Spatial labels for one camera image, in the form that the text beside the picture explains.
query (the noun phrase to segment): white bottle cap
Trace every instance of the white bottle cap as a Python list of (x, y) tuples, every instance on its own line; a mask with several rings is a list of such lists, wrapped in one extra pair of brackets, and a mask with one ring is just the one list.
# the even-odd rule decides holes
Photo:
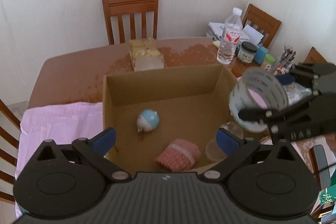
[(232, 12), (237, 16), (241, 16), (243, 11), (237, 7), (234, 7)]

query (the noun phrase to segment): ribbed gray surface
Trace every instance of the ribbed gray surface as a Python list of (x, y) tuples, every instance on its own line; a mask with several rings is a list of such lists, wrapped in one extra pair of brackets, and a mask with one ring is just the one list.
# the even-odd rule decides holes
[[(315, 223), (310, 217), (270, 221), (239, 209), (217, 184), (204, 183), (194, 173), (140, 173), (129, 183), (114, 184), (105, 198), (84, 214), (55, 224), (262, 224)], [(46, 223), (28, 215), (17, 223)]]

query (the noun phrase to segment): roll of tape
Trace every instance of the roll of tape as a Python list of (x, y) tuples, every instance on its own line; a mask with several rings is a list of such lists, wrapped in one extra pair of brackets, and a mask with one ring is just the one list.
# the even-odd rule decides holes
[(229, 109), (232, 116), (243, 128), (251, 132), (262, 132), (267, 128), (265, 124), (246, 122), (238, 117), (238, 112), (246, 108), (261, 108), (252, 97), (250, 90), (257, 93), (265, 102), (267, 108), (286, 108), (288, 97), (278, 79), (261, 68), (249, 68), (239, 79), (229, 96)]

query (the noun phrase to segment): chair backrest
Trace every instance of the chair backrest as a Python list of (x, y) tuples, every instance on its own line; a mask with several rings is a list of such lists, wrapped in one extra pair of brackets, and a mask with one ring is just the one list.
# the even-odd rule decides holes
[(253, 6), (251, 3), (243, 18), (244, 27), (247, 21), (249, 21), (251, 27), (256, 25), (255, 29), (264, 35), (261, 42), (265, 48), (269, 46), (281, 25), (280, 20), (270, 16), (259, 8)]
[[(7, 106), (0, 100), (0, 111), (11, 121), (13, 125), (15, 125), (18, 129), (20, 129), (20, 121), (17, 119), (14, 114), (7, 108)], [(0, 127), (0, 136), (12, 145), (14, 148), (18, 148), (19, 142), (12, 135), (10, 135), (7, 131), (5, 131), (2, 127)], [(0, 158), (10, 163), (11, 165), (16, 166), (16, 158), (7, 152), (0, 149)], [(6, 181), (10, 184), (14, 184), (15, 178), (9, 175), (6, 172), (0, 170), (0, 179)], [(10, 194), (4, 193), (0, 191), (0, 201), (15, 204), (14, 197)]]
[(159, 0), (102, 0), (109, 44), (114, 44), (111, 17), (118, 20), (120, 43), (125, 43), (122, 15), (129, 14), (131, 39), (135, 39), (134, 14), (141, 13), (141, 37), (147, 38), (146, 12), (154, 12), (153, 38), (157, 37)]
[(304, 61), (305, 63), (327, 63), (324, 57), (312, 47)]

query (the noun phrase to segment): black lid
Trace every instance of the black lid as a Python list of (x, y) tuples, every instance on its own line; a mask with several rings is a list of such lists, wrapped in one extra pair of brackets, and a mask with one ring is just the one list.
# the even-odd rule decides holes
[(247, 41), (243, 41), (241, 43), (241, 47), (244, 50), (246, 50), (246, 51), (248, 51), (250, 53), (256, 53), (257, 50), (258, 50), (258, 48), (255, 45), (253, 45), (251, 42), (247, 42)]

